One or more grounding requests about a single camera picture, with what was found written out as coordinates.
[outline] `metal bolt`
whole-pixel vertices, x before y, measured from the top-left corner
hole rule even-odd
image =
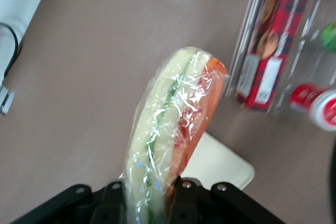
[[[76,191],[75,191],[75,193],[76,194],[81,194],[82,192],[84,192],[85,191],[85,188],[84,187],[80,187],[80,188],[78,188]]]
[[[119,183],[115,183],[112,186],[112,189],[114,189],[114,190],[119,189],[119,188],[120,188],[120,184]]]
[[[182,183],[182,186],[183,186],[184,188],[190,188],[190,187],[191,187],[191,183],[190,183],[189,181],[184,181],[184,182]]]
[[[225,185],[223,185],[223,184],[219,184],[218,186],[217,186],[217,189],[218,190],[220,190],[220,191],[226,191],[226,186]]]

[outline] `plastic packaging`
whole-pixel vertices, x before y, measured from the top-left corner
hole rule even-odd
[[[336,89],[320,90],[312,84],[300,85],[290,96],[290,106],[308,115],[321,129],[336,131]]]
[[[134,117],[125,163],[127,223],[167,222],[172,185],[205,131],[227,79],[217,59],[184,48],[150,81]]]
[[[278,116],[304,118],[290,105],[291,94],[303,83],[314,83],[321,90],[336,88],[335,11],[336,0],[308,0],[272,105]]]

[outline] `white object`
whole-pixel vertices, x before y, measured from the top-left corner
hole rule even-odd
[[[254,54],[248,54],[245,57],[243,68],[241,69],[240,77],[238,80],[237,91],[247,98],[250,94],[254,77],[260,62],[260,57]]]
[[[28,25],[41,0],[0,0],[0,22],[13,28],[18,43],[21,42]],[[13,49],[3,38],[0,41],[0,112],[7,114],[14,93],[2,86],[4,73],[13,57]]]
[[[336,131],[336,125],[328,122],[324,114],[327,103],[335,99],[336,89],[331,89],[320,94],[313,101],[308,113],[309,118],[325,131]]]
[[[261,84],[257,93],[256,102],[265,104],[268,102],[272,89],[277,79],[277,75],[281,66],[282,60],[279,58],[270,58],[267,62],[266,69],[261,80]]]
[[[252,165],[205,132],[181,177],[197,178],[208,190],[219,182],[242,190],[254,175]]]

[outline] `clear plastic container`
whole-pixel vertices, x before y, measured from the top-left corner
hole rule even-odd
[[[271,107],[273,113],[302,116],[291,109],[289,100],[303,83],[320,89],[336,87],[336,51],[322,43],[323,31],[335,21],[336,0],[309,0]]]

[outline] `plastic wrap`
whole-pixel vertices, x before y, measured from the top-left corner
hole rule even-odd
[[[150,81],[138,105],[125,163],[128,223],[165,223],[176,177],[204,133],[227,79],[217,59],[177,51]]]

